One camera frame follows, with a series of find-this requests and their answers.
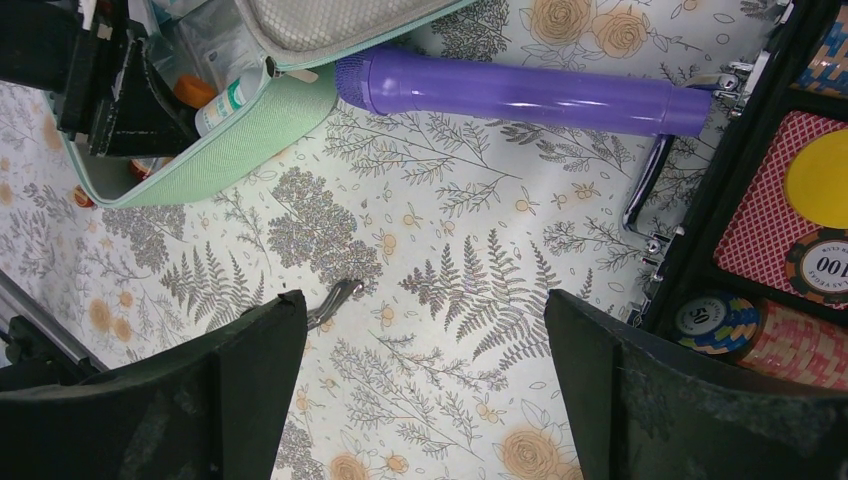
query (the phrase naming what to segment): white bottle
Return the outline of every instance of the white bottle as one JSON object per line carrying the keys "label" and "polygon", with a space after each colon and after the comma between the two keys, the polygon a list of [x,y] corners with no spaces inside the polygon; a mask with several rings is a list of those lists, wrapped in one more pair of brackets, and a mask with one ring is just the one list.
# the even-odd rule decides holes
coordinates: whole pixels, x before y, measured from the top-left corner
{"label": "white bottle", "polygon": [[194,116],[197,133],[204,136],[256,95],[262,84],[262,69],[248,68]]}

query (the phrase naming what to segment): zipper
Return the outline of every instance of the zipper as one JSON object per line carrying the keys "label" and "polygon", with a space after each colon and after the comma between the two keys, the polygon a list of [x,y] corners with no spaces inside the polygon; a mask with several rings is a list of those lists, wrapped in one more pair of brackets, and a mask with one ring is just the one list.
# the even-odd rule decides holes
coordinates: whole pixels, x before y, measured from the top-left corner
{"label": "zipper", "polygon": [[387,42],[387,41],[397,37],[398,35],[406,33],[410,30],[415,30],[418,27],[424,26],[424,25],[426,25],[426,24],[428,24],[428,23],[430,23],[434,20],[437,20],[437,19],[439,19],[439,18],[441,18],[445,15],[453,13],[453,12],[459,10],[460,8],[467,7],[468,5],[471,5],[472,3],[474,3],[475,1],[476,0],[460,0],[456,3],[454,3],[453,5],[439,9],[438,11],[435,11],[435,12],[429,14],[429,15],[425,15],[425,16],[419,18],[418,20],[415,20],[415,21],[412,21],[412,22],[409,22],[409,23],[405,23],[405,24],[403,24],[403,25],[401,25],[397,28],[392,29],[391,31],[388,31],[388,32],[383,33],[381,35],[377,35],[374,38],[365,40],[365,41],[360,42],[360,43],[358,43],[358,44],[356,44],[352,47],[348,47],[348,48],[346,48],[346,49],[344,49],[340,52],[334,53],[332,55],[328,55],[328,56],[320,58],[318,60],[312,60],[312,61],[309,61],[309,62],[298,63],[298,64],[295,64],[295,65],[289,65],[289,64],[280,63],[280,62],[275,61],[276,70],[278,72],[284,74],[284,73],[286,73],[290,70],[304,70],[304,69],[307,69],[307,68],[320,67],[321,65],[326,65],[330,62],[335,62],[336,60],[338,60],[342,57],[346,57],[346,56],[351,55],[353,53],[360,52],[360,51],[365,50],[367,48],[371,48],[375,45],[379,45],[381,43]]}

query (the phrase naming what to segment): orange bottle cap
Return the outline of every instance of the orange bottle cap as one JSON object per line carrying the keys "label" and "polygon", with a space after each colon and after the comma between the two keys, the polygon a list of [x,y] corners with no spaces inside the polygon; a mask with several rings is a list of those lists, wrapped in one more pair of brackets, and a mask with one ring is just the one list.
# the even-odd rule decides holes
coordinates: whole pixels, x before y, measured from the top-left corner
{"label": "orange bottle cap", "polygon": [[218,96],[218,92],[194,75],[182,75],[177,79],[174,95],[186,105],[199,109]]}

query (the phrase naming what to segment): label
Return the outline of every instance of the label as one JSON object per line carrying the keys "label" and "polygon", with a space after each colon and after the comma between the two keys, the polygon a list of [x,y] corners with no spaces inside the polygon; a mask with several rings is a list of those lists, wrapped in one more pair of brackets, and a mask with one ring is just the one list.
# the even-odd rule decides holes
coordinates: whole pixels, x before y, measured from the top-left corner
{"label": "label", "polygon": [[810,248],[801,259],[801,275],[820,292],[848,292],[848,242],[830,240]]}
{"label": "label", "polygon": [[318,74],[311,70],[293,70],[286,72],[286,75],[296,78],[304,83],[315,83],[318,80]]}
{"label": "label", "polygon": [[727,306],[716,297],[701,297],[677,311],[675,324],[682,333],[696,337],[718,328],[727,316]]}
{"label": "label", "polygon": [[227,87],[226,92],[218,95],[209,105],[203,107],[201,110],[203,112],[203,124],[208,130],[212,130],[245,103],[246,100],[241,92],[240,79],[237,79]]}

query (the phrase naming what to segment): mesh lid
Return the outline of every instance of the mesh lid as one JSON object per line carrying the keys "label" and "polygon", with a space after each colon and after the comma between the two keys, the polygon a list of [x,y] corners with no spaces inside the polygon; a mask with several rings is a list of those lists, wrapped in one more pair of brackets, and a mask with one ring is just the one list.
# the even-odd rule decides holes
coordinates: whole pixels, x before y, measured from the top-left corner
{"label": "mesh lid", "polygon": [[259,44],[278,63],[303,68],[467,0],[236,0]]}

